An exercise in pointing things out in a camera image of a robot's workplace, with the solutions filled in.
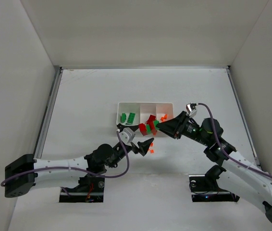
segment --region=green lego brick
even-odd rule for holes
[[[153,124],[154,124],[154,127],[155,127],[156,131],[159,130],[159,128],[156,127],[156,125],[159,124],[159,121],[158,120],[154,120]]]
[[[134,118],[135,118],[135,113],[130,113],[130,114],[128,115],[128,119],[127,119],[126,124],[133,124]]]
[[[126,114],[122,113],[121,115],[121,123],[124,123],[126,121]]]
[[[147,134],[151,134],[151,128],[149,124],[146,125],[146,129],[147,129]]]

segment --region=white table surface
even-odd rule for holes
[[[119,102],[173,103],[175,115],[186,103],[206,103],[223,137],[254,161],[225,69],[64,70],[42,158],[73,158],[102,143],[115,145]],[[201,124],[206,117],[198,107],[194,119]],[[18,199],[9,230],[272,231],[265,215],[244,200],[192,203],[188,174],[213,166],[204,149],[188,138],[160,134],[154,154],[130,154],[129,173],[106,179],[104,203],[59,204],[59,188],[33,190]],[[123,160],[107,174],[125,168]]]

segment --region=purple cable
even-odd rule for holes
[[[65,187],[60,187],[60,188],[65,192],[65,194],[67,194],[68,196],[71,196]]]
[[[32,169],[32,170],[29,170],[29,171],[25,171],[25,172],[21,172],[21,173],[18,173],[18,174],[15,174],[11,177],[8,177],[7,179],[5,179],[2,183],[0,183],[1,187],[4,187],[5,184],[17,177],[20,177],[20,176],[23,176],[25,174],[28,174],[28,173],[33,173],[33,172],[40,172],[40,171],[47,171],[47,170],[57,170],[57,169],[71,169],[71,170],[76,170],[76,171],[81,171],[81,172],[85,172],[87,174],[90,174],[92,176],[95,176],[95,177],[102,177],[102,178],[118,178],[118,177],[121,177],[123,176],[124,174],[126,174],[130,168],[130,160],[128,158],[128,154],[127,154],[127,150],[120,138],[120,135],[119,135],[119,130],[117,130],[117,137],[119,139],[119,142],[124,150],[124,153],[125,153],[125,156],[126,156],[126,161],[127,161],[127,166],[126,166],[126,170],[119,174],[119,175],[116,175],[116,176],[104,176],[104,175],[100,175],[100,174],[97,174],[97,173],[94,173],[94,172],[90,172],[88,170],[85,170],[85,169],[82,169],[82,168],[77,168],[77,167],[42,167],[42,168],[37,168],[37,169]]]
[[[212,124],[212,128],[213,128],[214,137],[215,137],[215,139],[216,139],[216,142],[217,142],[218,146],[220,147],[221,151],[223,152],[223,154],[224,154],[227,158],[229,158],[230,160],[236,162],[238,165],[241,165],[241,166],[243,166],[244,168],[248,168],[248,169],[251,170],[251,171],[254,171],[254,172],[256,172],[256,173],[259,173],[259,174],[261,174],[261,175],[264,175],[264,176],[266,176],[266,177],[272,179],[272,176],[271,176],[270,174],[267,174],[267,173],[265,173],[265,172],[262,172],[262,171],[260,171],[260,170],[255,169],[255,168],[252,168],[252,167],[248,167],[247,165],[244,165],[243,163],[241,163],[241,162],[235,160],[235,159],[232,158],[230,155],[228,155],[228,153],[223,149],[222,144],[219,142],[218,135],[217,135],[217,132],[216,132],[215,123],[214,123],[214,117],[213,117],[213,115],[212,115],[211,110],[210,110],[209,107],[208,107],[206,104],[204,104],[204,103],[198,103],[198,105],[202,105],[202,106],[205,106],[205,107],[207,108],[207,110],[208,110],[208,112],[209,112],[209,115],[210,115],[210,120],[211,120],[211,124]]]

